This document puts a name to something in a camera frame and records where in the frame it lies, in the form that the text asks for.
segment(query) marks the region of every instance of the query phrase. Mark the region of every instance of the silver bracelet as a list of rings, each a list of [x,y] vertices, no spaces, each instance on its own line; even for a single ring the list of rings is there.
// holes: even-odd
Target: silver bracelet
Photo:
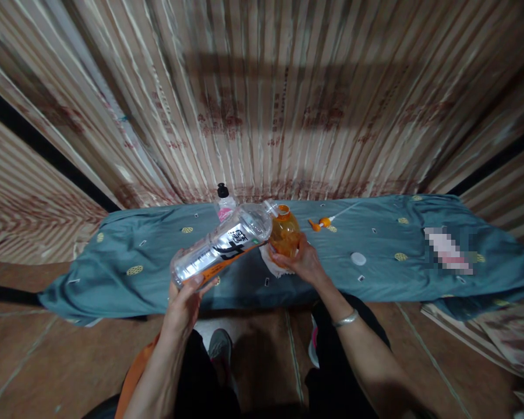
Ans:
[[[349,316],[347,316],[346,318],[341,319],[337,323],[332,322],[332,324],[334,325],[335,328],[339,328],[339,327],[344,326],[344,325],[346,325],[348,323],[354,322],[357,317],[359,317],[359,312],[357,310],[353,309],[353,313],[351,313]]]

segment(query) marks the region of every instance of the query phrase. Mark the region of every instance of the orange bottle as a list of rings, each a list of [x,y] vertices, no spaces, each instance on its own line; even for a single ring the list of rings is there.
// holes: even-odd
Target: orange bottle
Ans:
[[[276,253],[294,257],[299,247],[299,223],[287,205],[278,206],[278,216],[272,220],[270,244]]]

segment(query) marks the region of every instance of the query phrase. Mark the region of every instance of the hand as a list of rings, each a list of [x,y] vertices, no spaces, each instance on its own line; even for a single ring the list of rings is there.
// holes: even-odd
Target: hand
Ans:
[[[202,297],[214,285],[211,281],[204,289],[196,292],[204,280],[202,274],[191,276],[179,290],[175,282],[169,285],[169,306],[163,320],[163,331],[177,334],[182,339],[188,339],[198,320],[198,311]]]
[[[309,244],[305,233],[301,233],[300,235],[299,252],[295,257],[288,258],[287,256],[273,253],[272,258],[275,262],[295,272],[303,280],[313,286],[316,286],[323,281],[330,280],[320,264],[316,249]]]

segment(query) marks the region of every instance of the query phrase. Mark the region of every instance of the striped curtain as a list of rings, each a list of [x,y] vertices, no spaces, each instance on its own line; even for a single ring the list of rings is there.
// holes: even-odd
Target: striped curtain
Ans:
[[[0,95],[121,208],[447,191],[523,75],[524,0],[0,1]]]
[[[524,151],[461,199],[478,216],[524,244]]]
[[[105,211],[0,123],[0,261],[73,260]]]

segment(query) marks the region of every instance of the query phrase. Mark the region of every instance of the brown floor tile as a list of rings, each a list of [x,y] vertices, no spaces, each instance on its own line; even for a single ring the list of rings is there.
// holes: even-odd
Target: brown floor tile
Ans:
[[[69,267],[68,262],[48,265],[15,265],[0,262],[0,285],[23,291],[39,292],[58,276],[65,274]],[[42,308],[0,303],[0,313],[28,310],[42,310]]]
[[[195,328],[206,347],[211,334],[218,328],[224,328],[231,336],[231,370],[244,413],[270,406],[299,404],[283,308],[215,312],[199,320]]]
[[[416,384],[423,400],[440,418],[465,418],[395,303],[367,303],[383,326],[394,356]]]
[[[0,317],[0,388],[54,318],[53,314]]]
[[[419,312],[419,304],[402,303],[401,306],[470,415],[474,418],[512,417],[521,407],[512,391],[524,380],[441,329]]]
[[[120,392],[134,357],[161,323],[162,316],[150,316],[145,323],[105,319],[79,328],[57,319],[0,398],[0,419],[81,418]]]
[[[311,368],[314,368],[309,358],[309,343],[313,331],[313,323],[310,318],[310,307],[292,307],[289,309],[289,319],[291,322],[291,331],[295,343],[295,356],[299,381],[302,384],[303,404],[309,406],[309,389],[305,385],[305,377]]]

